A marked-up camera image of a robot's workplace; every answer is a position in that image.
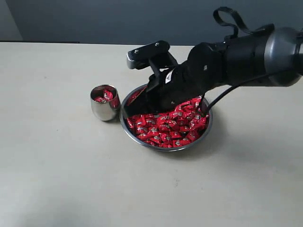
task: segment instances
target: stainless steel bowl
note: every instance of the stainless steel bowl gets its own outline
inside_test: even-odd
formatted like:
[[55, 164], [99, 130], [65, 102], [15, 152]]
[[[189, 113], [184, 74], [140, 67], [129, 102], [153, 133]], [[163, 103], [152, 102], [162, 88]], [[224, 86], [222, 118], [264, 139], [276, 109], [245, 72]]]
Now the stainless steel bowl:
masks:
[[[136, 92], [137, 90], [140, 90], [140, 89], [143, 89], [144, 87], [146, 86], [145, 85], [142, 85], [138, 88], [136, 88], [135, 90], [133, 90], [131, 93], [129, 93], [129, 95], [123, 100], [122, 104], [121, 104], [121, 110], [124, 108], [124, 106], [126, 105], [126, 102], [127, 100], [130, 98], [130, 96]], [[208, 101], [206, 99], [203, 99], [203, 102], [201, 103], [201, 109], [205, 109], [207, 106], [208, 106]], [[159, 148], [159, 147], [154, 147], [150, 144], [147, 144], [141, 140], [139, 140], [138, 138], [136, 138], [129, 130], [128, 126], [127, 126], [127, 122], [126, 122], [126, 119], [123, 117], [123, 114], [122, 114], [123, 111], [120, 112], [120, 121], [121, 121], [121, 124], [122, 124], [122, 127], [124, 129], [124, 131], [127, 133], [127, 135], [132, 138], [134, 141], [136, 141], [137, 143], [139, 143], [140, 145], [143, 145], [145, 147], [148, 147], [148, 148], [151, 148], [151, 149], [154, 149], [154, 150], [158, 150], [158, 151], [165, 151], [165, 152], [169, 152], [169, 151], [177, 151], [177, 150], [183, 150], [183, 149], [186, 149], [186, 148], [189, 148], [199, 142], [201, 142], [209, 133], [211, 127], [212, 127], [212, 124], [213, 124], [213, 112], [210, 110], [209, 111], [209, 118], [208, 118], [208, 125], [207, 125], [207, 128], [205, 129], [204, 133], [201, 135], [200, 138], [198, 138], [197, 140], [195, 140], [194, 142], [186, 145], [186, 146], [182, 146], [182, 147], [177, 147], [177, 148]]]

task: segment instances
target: metal cup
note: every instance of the metal cup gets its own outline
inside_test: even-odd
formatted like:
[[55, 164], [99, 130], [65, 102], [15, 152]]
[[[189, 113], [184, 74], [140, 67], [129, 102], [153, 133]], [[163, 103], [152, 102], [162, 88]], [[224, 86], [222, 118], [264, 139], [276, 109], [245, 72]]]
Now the metal cup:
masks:
[[[103, 90], [106, 89], [113, 94], [113, 99], [105, 103], [96, 102], [94, 99], [98, 96], [103, 97]], [[111, 85], [100, 85], [92, 89], [90, 93], [91, 109], [94, 115], [102, 121], [110, 121], [119, 113], [120, 99], [117, 89]]]

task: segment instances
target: black cable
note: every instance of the black cable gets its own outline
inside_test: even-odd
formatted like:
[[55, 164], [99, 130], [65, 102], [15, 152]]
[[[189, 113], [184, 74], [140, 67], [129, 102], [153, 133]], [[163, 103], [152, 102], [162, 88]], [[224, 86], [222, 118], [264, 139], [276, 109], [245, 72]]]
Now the black cable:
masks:
[[272, 75], [275, 75], [275, 74], [278, 74], [278, 73], [281, 73], [281, 72], [285, 72], [285, 71], [289, 71], [289, 70], [284, 70], [284, 71], [280, 71], [280, 72], [274, 72], [274, 73], [267, 73], [267, 74], [264, 74], [264, 75], [261, 75], [259, 77], [256, 77], [256, 78], [253, 78], [253, 79], [249, 79], [249, 80], [246, 80], [246, 81], [243, 81], [235, 86], [232, 86], [230, 88], [228, 88], [227, 90], [225, 90], [223, 93], [221, 93], [214, 101], [212, 101], [208, 106], [207, 108], [205, 109], [205, 111], [203, 112], [203, 115], [206, 115], [206, 113], [208, 113], [210, 111], [210, 109], [217, 103], [219, 102], [224, 96], [226, 96], [228, 93], [230, 93], [231, 91], [233, 91], [234, 89], [244, 85], [244, 84], [247, 84], [247, 83], [250, 83], [252, 81], [255, 81], [257, 79], [262, 79], [262, 78], [265, 78], [265, 77], [269, 77], [269, 76], [272, 76]]

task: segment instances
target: white table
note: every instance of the white table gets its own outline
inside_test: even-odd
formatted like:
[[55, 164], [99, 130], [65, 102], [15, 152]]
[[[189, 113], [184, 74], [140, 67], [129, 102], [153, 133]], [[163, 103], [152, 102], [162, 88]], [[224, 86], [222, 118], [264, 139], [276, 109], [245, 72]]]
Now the white table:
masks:
[[134, 48], [0, 43], [0, 226], [302, 226], [303, 80], [233, 91], [203, 142], [160, 153], [90, 109], [96, 85], [122, 101], [148, 81]]

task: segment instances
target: bowl rim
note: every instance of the bowl rim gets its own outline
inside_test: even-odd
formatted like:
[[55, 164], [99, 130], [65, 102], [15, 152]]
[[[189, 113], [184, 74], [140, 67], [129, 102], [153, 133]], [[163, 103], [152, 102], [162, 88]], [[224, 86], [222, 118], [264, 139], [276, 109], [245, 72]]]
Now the bowl rim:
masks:
[[[145, 86], [147, 86], [147, 84], [144, 84], [142, 86], [139, 86], [137, 87], [136, 89], [134, 89], [133, 91], [131, 91], [126, 97], [125, 99], [123, 100], [122, 104], [121, 104], [121, 111], [120, 111], [120, 122], [121, 122], [121, 125], [122, 125], [122, 128], [124, 129], [124, 131], [126, 132], [126, 134], [132, 139], [134, 140], [135, 142], [139, 143], [140, 145], [143, 145], [147, 148], [151, 148], [153, 150], [158, 150], [158, 151], [164, 151], [164, 152], [172, 152], [172, 151], [178, 151], [178, 150], [184, 150], [186, 148], [189, 148], [191, 146], [194, 146], [195, 144], [199, 143], [201, 140], [203, 140], [209, 133], [212, 125], [213, 125], [213, 119], [214, 119], [214, 116], [213, 116], [213, 112], [212, 110], [209, 111], [209, 120], [208, 120], [208, 126], [205, 130], [205, 132], [197, 139], [195, 140], [194, 142], [191, 142], [190, 144], [187, 144], [185, 146], [182, 146], [182, 147], [176, 147], [176, 148], [159, 148], [159, 147], [154, 147], [148, 143], [145, 143], [141, 140], [139, 140], [138, 138], [136, 138], [131, 132], [130, 130], [128, 129], [127, 125], [126, 125], [126, 120], [124, 119], [124, 116], [123, 116], [123, 111], [122, 111], [122, 108], [124, 108], [124, 105], [126, 104], [127, 100], [130, 98], [130, 96], [137, 90], [141, 89], [141, 88], [144, 88]], [[206, 106], [209, 105], [208, 101], [204, 98], [203, 99], [203, 102], [206, 104]]]

